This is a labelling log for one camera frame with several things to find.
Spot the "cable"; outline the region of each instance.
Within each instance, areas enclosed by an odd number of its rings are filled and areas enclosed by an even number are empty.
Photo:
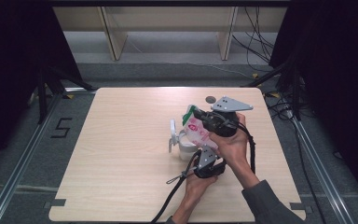
[[[268,63],[269,62],[269,59],[260,54],[259,52],[255,51],[254,49],[250,49],[248,48],[247,46],[245,46],[244,44],[242,44],[235,35],[232,36],[243,48],[247,49],[247,50],[250,50],[253,54],[257,55],[259,58],[261,58],[264,62]]]
[[[161,217],[161,215],[164,213],[165,209],[167,208],[168,204],[171,201],[172,196],[175,194],[175,192],[179,189],[179,187],[182,185],[183,181],[187,178],[188,170],[190,170],[190,166],[193,163],[193,160],[200,155],[200,150],[195,152],[193,156],[191,157],[186,169],[182,172],[182,176],[180,177],[179,181],[176,183],[175,187],[172,189],[171,193],[168,195],[167,199],[165,200],[165,203],[162,205],[161,209],[157,213],[157,215],[153,218],[153,220],[150,223],[156,223],[158,219]]]
[[[140,53],[144,53],[143,51],[141,51],[140,49],[138,49],[129,39],[127,40],[136,50],[138,50]],[[168,62],[163,62],[163,61],[159,61],[159,62],[156,62],[156,61],[152,61],[152,60],[148,60],[146,59],[147,61],[151,62],[151,63],[167,63],[167,64],[175,64],[175,63],[168,63]],[[191,64],[191,65],[196,65],[196,66],[205,66],[205,67],[212,67],[214,69],[217,69],[217,70],[220,70],[220,71],[223,71],[223,72],[228,72],[228,73],[236,73],[236,74],[240,74],[246,78],[249,78],[249,79],[252,79],[252,80],[255,80],[255,78],[253,77],[249,77],[248,75],[242,73],[242,72],[238,72],[238,71],[232,71],[232,70],[227,70],[227,69],[223,69],[223,68],[219,68],[215,65],[211,65],[211,64],[205,64],[205,63],[185,63],[185,64]]]
[[[286,110],[292,110],[292,106],[291,106],[292,103],[283,102],[282,99],[283,98],[290,98],[291,94],[280,93],[280,95],[282,96],[282,98],[275,105],[268,105],[267,102],[266,102],[267,109],[272,110],[272,111],[275,112],[275,114],[271,115],[272,119],[275,119],[276,117],[278,117],[281,120],[287,120],[286,117],[282,116],[282,112],[284,112]],[[284,109],[279,109],[278,107],[280,105],[284,105],[285,108]],[[308,117],[308,118],[312,118],[312,119],[317,118],[316,115],[313,112],[310,112],[310,113],[312,113],[311,115],[309,113],[306,113],[306,111],[310,110],[310,104],[309,103],[304,102],[304,100],[302,100],[302,102],[300,102],[298,105],[299,105],[299,113],[301,115],[303,115],[305,117]]]
[[[250,23],[252,24],[252,27],[253,27],[253,33],[252,35],[249,35],[248,33],[246,33],[248,36],[251,37],[251,40],[249,41],[249,44],[248,44],[248,47],[246,47],[247,51],[246,51],[246,61],[247,63],[249,63],[249,50],[250,50],[250,46],[252,44],[252,41],[255,40],[257,42],[260,43],[260,46],[261,46],[261,49],[263,50],[263,53],[265,56],[263,57],[260,57],[258,53],[257,56],[259,56],[260,58],[262,58],[266,63],[269,63],[269,58],[271,57],[271,54],[269,52],[269,50],[267,49],[267,47],[270,47],[271,49],[273,49],[273,45],[271,43],[269,43],[261,34],[260,34],[260,25],[259,25],[259,22],[258,22],[258,18],[259,18],[259,13],[260,13],[260,8],[259,7],[256,7],[255,8],[255,23],[253,22],[252,18],[250,17],[249,15],[249,12],[247,10],[247,8],[245,7],[245,12],[246,12],[246,15],[250,21]]]

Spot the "hand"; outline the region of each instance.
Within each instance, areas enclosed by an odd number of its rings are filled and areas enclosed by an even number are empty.
[[[193,171],[187,174],[186,193],[178,209],[172,216],[176,224],[185,224],[191,216],[196,205],[200,202],[206,189],[216,182],[217,176],[201,179],[194,175]]]
[[[240,123],[246,124],[243,114],[237,113],[237,117]],[[221,137],[210,133],[209,137],[218,146],[215,153],[226,160],[227,165],[232,169],[244,189],[249,189],[260,182],[246,159],[248,135],[244,131],[237,129],[237,132],[231,137]]]
[[[245,116],[237,113],[240,123],[246,125]],[[227,164],[231,166],[234,162],[246,160],[246,150],[248,143],[248,136],[245,132],[237,129],[237,132],[231,137],[221,137],[215,133],[210,133],[209,137],[218,145],[215,153],[226,160]]]

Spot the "wooden table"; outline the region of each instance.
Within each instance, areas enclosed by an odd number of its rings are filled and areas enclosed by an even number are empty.
[[[259,89],[245,88],[102,88],[69,161],[56,201],[53,221],[149,222],[157,214],[186,161],[179,147],[168,152],[170,120],[182,129],[188,105],[210,111],[207,96],[228,96],[253,105],[244,111],[247,127],[255,138],[256,174],[267,179],[287,207],[300,203],[282,148]],[[241,185],[229,167],[208,188],[190,222],[247,222],[254,217],[241,196]],[[184,195],[183,185],[161,216],[165,221]],[[303,219],[304,211],[295,211]]]

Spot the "sleeve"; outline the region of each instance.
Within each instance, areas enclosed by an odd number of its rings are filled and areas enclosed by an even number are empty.
[[[168,218],[165,224],[175,224],[174,221],[172,221],[172,217]]]
[[[244,189],[242,195],[251,208],[256,223],[305,223],[279,201],[266,180],[250,189]]]

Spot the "tape mark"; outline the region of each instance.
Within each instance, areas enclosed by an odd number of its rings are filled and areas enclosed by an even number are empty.
[[[52,206],[63,207],[65,206],[65,203],[66,203],[66,199],[54,199],[52,202],[45,202],[43,208],[50,209]]]
[[[60,127],[61,122],[63,120],[72,120],[72,118],[60,118],[55,130],[59,130],[59,131],[65,130],[65,134],[64,135],[52,135],[50,138],[66,138],[66,135],[68,134],[68,132],[71,128]]]

